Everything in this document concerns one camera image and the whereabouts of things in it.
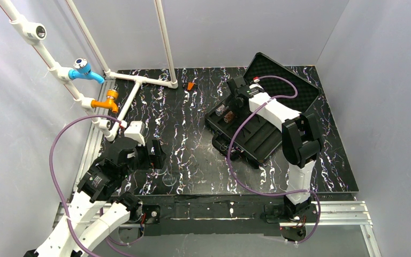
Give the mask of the clear acrylic button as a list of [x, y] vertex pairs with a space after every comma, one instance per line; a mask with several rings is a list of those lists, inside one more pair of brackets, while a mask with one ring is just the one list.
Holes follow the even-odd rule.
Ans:
[[167, 168], [154, 169], [152, 175], [155, 176], [155, 177], [162, 176], [162, 175], [166, 174], [167, 171], [168, 171]]

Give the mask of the purple poker chip stack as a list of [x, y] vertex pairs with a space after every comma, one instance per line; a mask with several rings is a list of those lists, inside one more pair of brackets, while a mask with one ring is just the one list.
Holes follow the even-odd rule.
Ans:
[[225, 104], [221, 104], [217, 109], [215, 110], [215, 114], [219, 117], [223, 117], [226, 115], [229, 111], [229, 106]]

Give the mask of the orange grey poker chip stack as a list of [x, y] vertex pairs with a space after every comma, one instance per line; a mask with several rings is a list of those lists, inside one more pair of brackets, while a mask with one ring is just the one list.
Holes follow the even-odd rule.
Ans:
[[235, 119], [235, 113], [233, 111], [228, 111], [224, 116], [223, 116], [223, 121], [226, 123], [230, 123]]

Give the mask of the black poker set case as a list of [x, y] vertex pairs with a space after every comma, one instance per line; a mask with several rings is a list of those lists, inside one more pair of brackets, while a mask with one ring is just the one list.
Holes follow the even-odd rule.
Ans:
[[[278, 99], [278, 102], [300, 113], [305, 113], [318, 99], [321, 93], [321, 90], [317, 86], [310, 84], [261, 52], [255, 54], [242, 77], [251, 83], [255, 77], [268, 75], [285, 78], [296, 86], [298, 89], [298, 96], [296, 98]], [[261, 80], [259, 84], [270, 96], [292, 95], [294, 93], [291, 86], [278, 79], [266, 78]], [[223, 155], [227, 154], [231, 138], [237, 128], [250, 115], [249, 108], [229, 107], [229, 111], [235, 113], [235, 119], [230, 123], [224, 122], [223, 117], [215, 114], [215, 110], [221, 104], [227, 105], [227, 98], [221, 101], [204, 117], [205, 124], [214, 132], [212, 144]], [[244, 156], [252, 166], [257, 168], [262, 165], [270, 155], [276, 152], [280, 146], [281, 131], [264, 118], [254, 116], [237, 135], [230, 157], [231, 160], [236, 160]]]

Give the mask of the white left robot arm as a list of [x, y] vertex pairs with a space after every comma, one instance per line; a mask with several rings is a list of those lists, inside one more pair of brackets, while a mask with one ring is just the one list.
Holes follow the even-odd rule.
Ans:
[[162, 169], [165, 159], [159, 140], [143, 146], [131, 138], [116, 139], [83, 175], [50, 236], [25, 256], [89, 256], [121, 224], [139, 221], [143, 217], [143, 202], [126, 192], [96, 221], [93, 217], [132, 172]]

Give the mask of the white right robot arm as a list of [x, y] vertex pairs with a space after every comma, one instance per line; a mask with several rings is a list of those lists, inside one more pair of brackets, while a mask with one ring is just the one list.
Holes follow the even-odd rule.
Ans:
[[[259, 84], [266, 78], [287, 83], [294, 93], [270, 96]], [[255, 77], [250, 85], [243, 88], [243, 92], [250, 115], [237, 128], [229, 146], [233, 147], [237, 135], [254, 116], [260, 116], [274, 125], [281, 131], [281, 148], [289, 167], [288, 188], [280, 196], [284, 198], [284, 205], [294, 213], [308, 207], [312, 195], [312, 170], [323, 147], [315, 116], [305, 115], [278, 102], [278, 99], [294, 99], [298, 96], [296, 86], [285, 78], [276, 75]]]

